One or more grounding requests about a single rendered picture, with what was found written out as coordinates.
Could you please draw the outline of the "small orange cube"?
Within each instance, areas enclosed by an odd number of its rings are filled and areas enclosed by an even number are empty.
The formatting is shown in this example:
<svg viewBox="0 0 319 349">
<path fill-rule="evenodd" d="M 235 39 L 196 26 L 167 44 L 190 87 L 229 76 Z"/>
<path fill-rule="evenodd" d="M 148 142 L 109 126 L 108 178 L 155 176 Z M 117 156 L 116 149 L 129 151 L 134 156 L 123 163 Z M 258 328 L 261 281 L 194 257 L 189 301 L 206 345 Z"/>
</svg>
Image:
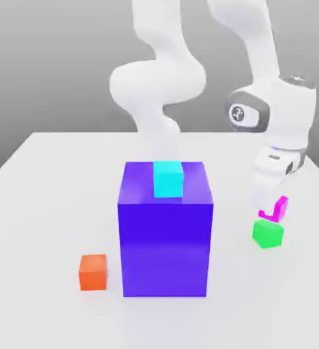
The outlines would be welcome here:
<svg viewBox="0 0 319 349">
<path fill-rule="evenodd" d="M 78 274 L 82 291 L 105 290 L 108 279 L 106 255 L 83 255 Z"/>
</svg>

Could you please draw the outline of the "large purple box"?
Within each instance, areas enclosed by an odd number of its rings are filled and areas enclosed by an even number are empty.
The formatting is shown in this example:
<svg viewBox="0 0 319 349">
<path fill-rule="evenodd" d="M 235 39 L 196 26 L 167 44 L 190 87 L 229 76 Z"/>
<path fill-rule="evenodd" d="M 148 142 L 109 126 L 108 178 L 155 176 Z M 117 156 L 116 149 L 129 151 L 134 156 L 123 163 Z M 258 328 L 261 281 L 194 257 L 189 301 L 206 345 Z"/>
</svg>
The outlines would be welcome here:
<svg viewBox="0 0 319 349">
<path fill-rule="evenodd" d="M 213 198 L 203 163 L 183 163 L 180 198 L 154 196 L 151 162 L 126 163 L 117 211 L 125 297 L 206 296 Z"/>
</svg>

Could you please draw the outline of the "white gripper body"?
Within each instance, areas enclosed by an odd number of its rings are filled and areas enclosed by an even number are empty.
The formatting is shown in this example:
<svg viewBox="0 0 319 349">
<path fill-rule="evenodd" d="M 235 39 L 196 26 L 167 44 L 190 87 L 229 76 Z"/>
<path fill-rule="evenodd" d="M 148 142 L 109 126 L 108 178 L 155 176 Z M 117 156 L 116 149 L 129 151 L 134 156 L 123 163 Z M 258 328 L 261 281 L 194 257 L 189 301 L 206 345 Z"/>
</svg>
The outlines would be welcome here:
<svg viewBox="0 0 319 349">
<path fill-rule="evenodd" d="M 295 152 L 263 146 L 254 162 L 254 178 L 284 178 L 295 169 Z"/>
</svg>

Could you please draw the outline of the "small cyan cube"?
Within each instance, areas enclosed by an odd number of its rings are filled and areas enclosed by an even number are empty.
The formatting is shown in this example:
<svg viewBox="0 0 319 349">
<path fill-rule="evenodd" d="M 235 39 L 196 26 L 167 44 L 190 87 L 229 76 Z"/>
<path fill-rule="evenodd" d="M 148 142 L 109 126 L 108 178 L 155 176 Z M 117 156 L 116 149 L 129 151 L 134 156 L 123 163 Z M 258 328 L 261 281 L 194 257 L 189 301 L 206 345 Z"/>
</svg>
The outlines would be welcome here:
<svg viewBox="0 0 319 349">
<path fill-rule="evenodd" d="M 183 167 L 180 161 L 154 161 L 153 185 L 156 198 L 183 196 Z"/>
</svg>

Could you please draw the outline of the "small green cube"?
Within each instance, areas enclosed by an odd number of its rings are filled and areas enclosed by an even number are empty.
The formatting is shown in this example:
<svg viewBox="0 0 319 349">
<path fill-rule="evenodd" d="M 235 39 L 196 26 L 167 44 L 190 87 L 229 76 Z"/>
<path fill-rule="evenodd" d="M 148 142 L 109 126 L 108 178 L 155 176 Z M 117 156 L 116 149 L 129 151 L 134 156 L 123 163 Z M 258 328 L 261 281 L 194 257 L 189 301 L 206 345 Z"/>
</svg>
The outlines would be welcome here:
<svg viewBox="0 0 319 349">
<path fill-rule="evenodd" d="M 282 244 L 284 227 L 280 224 L 259 219 L 254 222 L 252 237 L 257 244 L 268 249 Z"/>
</svg>

